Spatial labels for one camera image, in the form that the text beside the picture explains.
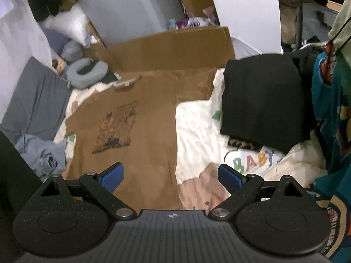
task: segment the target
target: teddy bear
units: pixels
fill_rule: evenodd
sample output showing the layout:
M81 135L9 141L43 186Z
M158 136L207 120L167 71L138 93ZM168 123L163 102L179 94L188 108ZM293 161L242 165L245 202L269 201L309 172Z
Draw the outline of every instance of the teddy bear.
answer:
M52 67L55 68L58 75L61 75L62 72L66 69L67 63L63 59L54 59L52 61Z

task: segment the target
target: teal fabric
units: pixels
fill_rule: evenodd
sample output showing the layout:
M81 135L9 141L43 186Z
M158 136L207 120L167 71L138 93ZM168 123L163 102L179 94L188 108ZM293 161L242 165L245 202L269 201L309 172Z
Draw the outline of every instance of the teal fabric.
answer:
M328 175L317 179L307 191L330 215L332 231L324 255L334 263L350 263L351 109L341 75L351 76L351 70L342 54L338 54L335 64L331 54L318 56L312 77L313 110Z

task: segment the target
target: light blue cloth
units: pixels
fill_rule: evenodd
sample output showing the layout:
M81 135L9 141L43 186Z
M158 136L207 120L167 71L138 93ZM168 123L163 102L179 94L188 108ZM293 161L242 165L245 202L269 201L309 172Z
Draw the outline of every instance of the light blue cloth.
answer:
M15 148L44 182L51 174L59 174L66 169L66 145L66 139L56 144L51 140L45 141L34 135L24 134L18 139Z

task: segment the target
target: gray cushion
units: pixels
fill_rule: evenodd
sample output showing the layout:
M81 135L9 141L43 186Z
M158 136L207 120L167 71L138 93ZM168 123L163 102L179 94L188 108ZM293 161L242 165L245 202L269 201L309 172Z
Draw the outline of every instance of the gray cushion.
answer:
M18 81L0 130L12 144L25 133L53 140L64 119L70 95L66 81L31 57Z
M83 69L86 66L89 66L92 62L90 58L82 58L73 64L71 64L67 71L67 80L71 85L78 89L85 89L88 86L99 82L102 78L105 77L108 66L105 62L99 61L88 73L78 74L78 71Z

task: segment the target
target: neck pillow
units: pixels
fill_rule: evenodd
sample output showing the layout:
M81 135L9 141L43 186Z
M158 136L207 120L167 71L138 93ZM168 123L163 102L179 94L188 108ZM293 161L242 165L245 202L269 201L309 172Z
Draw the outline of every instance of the neck pillow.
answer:
M107 74L108 66L105 62L99 61L88 73L78 72L89 66L93 60L90 58L80 59L69 66L66 71L69 85L77 89L85 89L96 82L99 82Z

